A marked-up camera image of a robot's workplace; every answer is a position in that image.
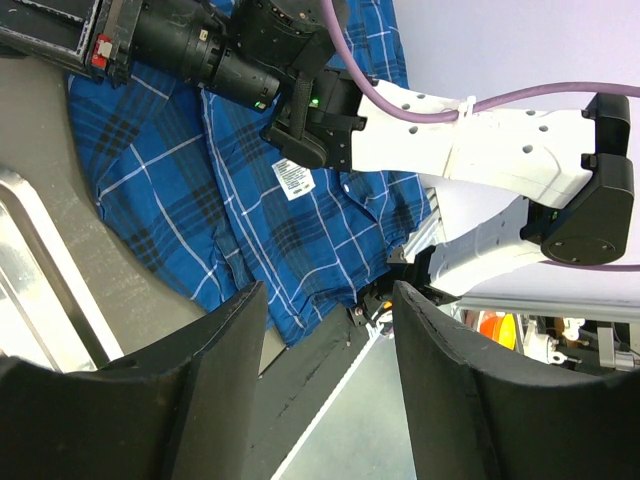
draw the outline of white tag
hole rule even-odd
[[[274,163],[273,171],[278,177],[282,190],[284,190],[284,194],[289,201],[306,195],[316,186],[313,182],[311,170],[301,167],[286,158]]]

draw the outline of white wall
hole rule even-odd
[[[487,98],[540,83],[593,80],[640,85],[638,0],[395,0],[411,88]],[[592,95],[521,102],[534,109],[583,108]],[[640,187],[640,101],[632,100],[629,158]],[[460,182],[436,185],[449,238],[504,208],[513,195]],[[640,264],[640,207],[621,264]],[[473,293],[604,301],[640,306],[640,274],[534,265]]]

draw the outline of orange object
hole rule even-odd
[[[480,319],[480,333],[509,350],[516,347],[516,321],[513,315],[484,312]]]

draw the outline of blue plaid shirt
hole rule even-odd
[[[232,4],[214,2],[227,13]],[[406,87],[391,0],[349,0],[365,71]],[[333,66],[342,66],[334,58]],[[78,155],[102,220],[171,288],[207,311],[263,280],[287,345],[385,273],[429,213],[415,174],[312,172],[288,201],[258,114],[143,65],[117,90],[69,77]]]

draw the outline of metal tray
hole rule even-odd
[[[0,352],[63,373],[123,355],[40,197],[2,166]]]

